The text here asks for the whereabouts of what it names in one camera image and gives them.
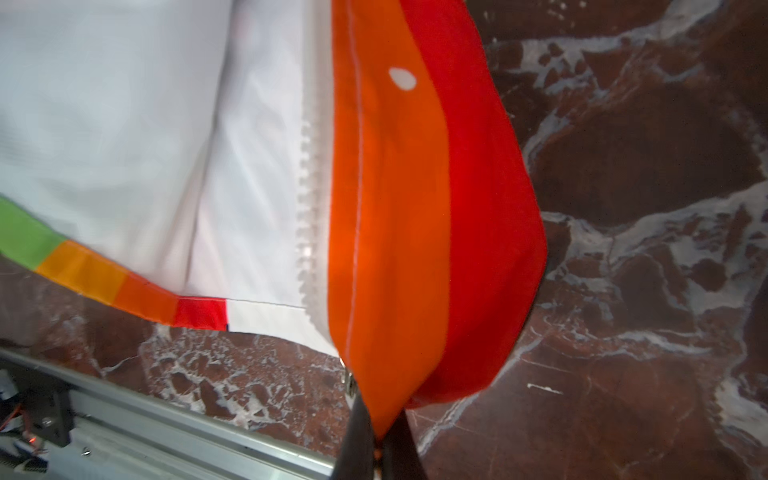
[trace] wire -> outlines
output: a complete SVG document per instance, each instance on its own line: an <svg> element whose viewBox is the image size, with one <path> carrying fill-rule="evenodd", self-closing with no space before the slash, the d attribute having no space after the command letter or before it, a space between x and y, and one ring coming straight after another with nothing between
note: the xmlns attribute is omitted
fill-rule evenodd
<svg viewBox="0 0 768 480"><path fill-rule="evenodd" d="M3 429L6 427L6 426L8 426L8 424L9 424L9 423L10 423L10 421L13 419L13 417L15 417L15 416L16 416L16 414L17 414L17 413L19 413L19 412L21 411L21 409L22 409L22 404L21 404L21 403L19 403L19 404L16 406L16 408L15 408L15 409L13 409L13 412L11 412L11 415L8 415L7 417L5 417L5 420L3 420L3 423L2 423L2 425L0 425L0 432L2 432L2 430L3 430Z"/></svg>
<svg viewBox="0 0 768 480"><path fill-rule="evenodd" d="M29 415L26 410L21 410L22 418L24 419L24 433L29 433Z"/></svg>

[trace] zipper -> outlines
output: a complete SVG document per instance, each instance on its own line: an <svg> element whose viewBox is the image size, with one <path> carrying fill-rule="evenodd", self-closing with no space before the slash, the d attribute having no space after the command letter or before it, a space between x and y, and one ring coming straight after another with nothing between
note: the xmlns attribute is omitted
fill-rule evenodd
<svg viewBox="0 0 768 480"><path fill-rule="evenodd" d="M328 328L328 239L333 176L333 0L305 0L303 118L298 201L298 267L306 312L333 344Z"/></svg>

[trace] red fabric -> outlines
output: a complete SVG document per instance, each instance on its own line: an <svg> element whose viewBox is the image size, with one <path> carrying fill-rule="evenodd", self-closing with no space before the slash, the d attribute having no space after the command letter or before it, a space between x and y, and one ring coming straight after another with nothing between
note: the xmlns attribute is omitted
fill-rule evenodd
<svg viewBox="0 0 768 480"><path fill-rule="evenodd" d="M191 329L226 330L227 301L223 298L182 296L176 308L174 326Z"/></svg>
<svg viewBox="0 0 768 480"><path fill-rule="evenodd" d="M400 0L445 112L451 175L449 331L412 406L488 386L504 365L544 272L541 215L515 133L459 0Z"/></svg>

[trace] orange stripe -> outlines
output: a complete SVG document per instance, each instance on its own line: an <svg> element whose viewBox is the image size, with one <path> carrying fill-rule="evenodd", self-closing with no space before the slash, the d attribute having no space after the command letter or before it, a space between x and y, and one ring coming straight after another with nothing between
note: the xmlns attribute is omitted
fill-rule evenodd
<svg viewBox="0 0 768 480"><path fill-rule="evenodd" d="M445 345L448 133L396 0L334 0L333 64L329 327L380 437ZM395 85L392 67L415 88Z"/></svg>
<svg viewBox="0 0 768 480"><path fill-rule="evenodd" d="M176 294L129 273L112 306L153 322L173 325L178 302Z"/></svg>
<svg viewBox="0 0 768 480"><path fill-rule="evenodd" d="M35 272L107 305L117 296L127 270L82 245L66 240Z"/></svg>

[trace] seam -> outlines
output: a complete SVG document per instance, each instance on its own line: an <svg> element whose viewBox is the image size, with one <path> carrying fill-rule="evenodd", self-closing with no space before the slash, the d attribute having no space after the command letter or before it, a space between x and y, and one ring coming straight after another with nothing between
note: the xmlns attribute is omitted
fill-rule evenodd
<svg viewBox="0 0 768 480"><path fill-rule="evenodd" d="M352 331L355 323L355 307L357 300L357 260L360 252L360 223L362 220L362 85L360 79L360 59L357 55L355 32L353 28L353 10L352 2L346 0L346 12L347 12L347 29L349 33L349 50L352 56L352 63L355 70L355 100L357 103L357 213L355 222L355 246L353 250L352 258L352 298L350 299L349 306L349 321L346 328L346 341L344 346L344 353L346 358L349 358L350 340L352 339Z"/></svg>

